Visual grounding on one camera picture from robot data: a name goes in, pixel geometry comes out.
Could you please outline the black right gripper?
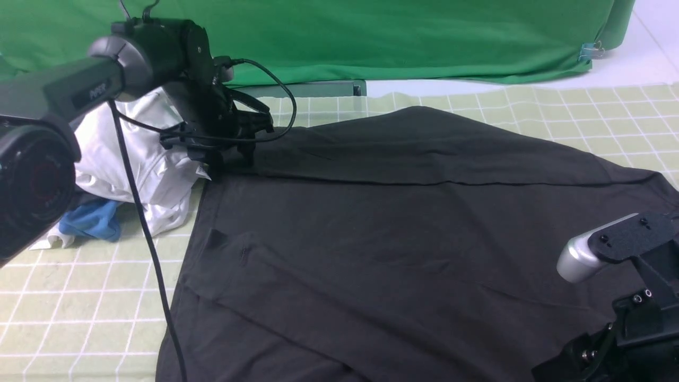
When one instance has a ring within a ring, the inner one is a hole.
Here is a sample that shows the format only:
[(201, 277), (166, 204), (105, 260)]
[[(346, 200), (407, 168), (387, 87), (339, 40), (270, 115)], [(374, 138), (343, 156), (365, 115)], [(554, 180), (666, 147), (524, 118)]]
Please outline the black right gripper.
[(677, 250), (632, 260), (645, 288), (613, 302), (615, 320), (533, 369), (535, 381), (677, 381)]

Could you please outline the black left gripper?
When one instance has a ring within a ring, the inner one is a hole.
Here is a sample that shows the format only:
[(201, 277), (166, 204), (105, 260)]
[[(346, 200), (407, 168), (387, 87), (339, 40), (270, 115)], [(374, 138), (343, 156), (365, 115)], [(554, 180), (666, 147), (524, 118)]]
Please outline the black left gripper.
[(235, 147), (252, 164), (259, 132), (274, 133), (268, 106), (222, 84), (202, 88), (191, 80), (163, 86), (182, 123), (160, 133), (165, 149), (182, 147), (189, 159), (220, 167), (225, 152)]

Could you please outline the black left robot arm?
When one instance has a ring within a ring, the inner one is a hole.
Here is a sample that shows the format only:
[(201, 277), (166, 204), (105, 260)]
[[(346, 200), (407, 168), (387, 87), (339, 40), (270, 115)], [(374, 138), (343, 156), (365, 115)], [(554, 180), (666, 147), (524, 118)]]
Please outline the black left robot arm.
[(213, 164), (237, 147), (253, 160), (257, 143), (276, 140), (269, 108), (230, 90), (227, 71), (244, 63), (213, 57), (203, 27), (145, 15), (114, 22), (88, 57), (2, 82), (2, 264), (29, 247), (65, 213), (81, 157), (72, 121), (98, 106), (164, 89), (182, 123), (158, 131), (165, 149)]

